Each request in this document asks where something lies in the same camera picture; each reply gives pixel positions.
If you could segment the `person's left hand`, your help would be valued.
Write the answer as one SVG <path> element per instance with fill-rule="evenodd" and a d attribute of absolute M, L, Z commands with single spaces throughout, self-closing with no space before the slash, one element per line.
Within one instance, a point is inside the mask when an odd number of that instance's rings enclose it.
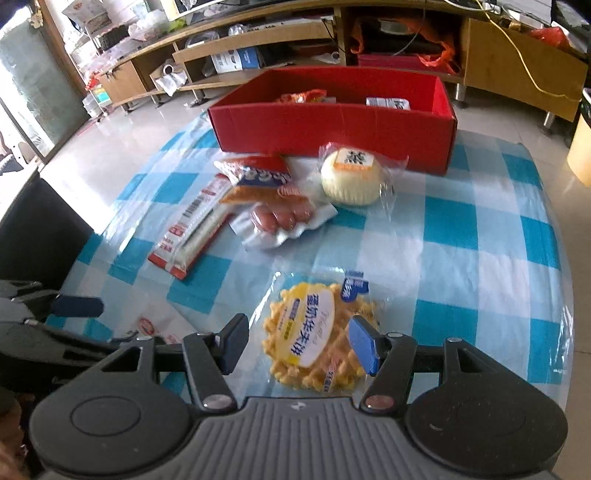
<path fill-rule="evenodd" d="M 22 410 L 13 400 L 10 408 L 1 414 L 1 480 L 25 480 L 21 446 L 24 433 L 20 427 Z"/>

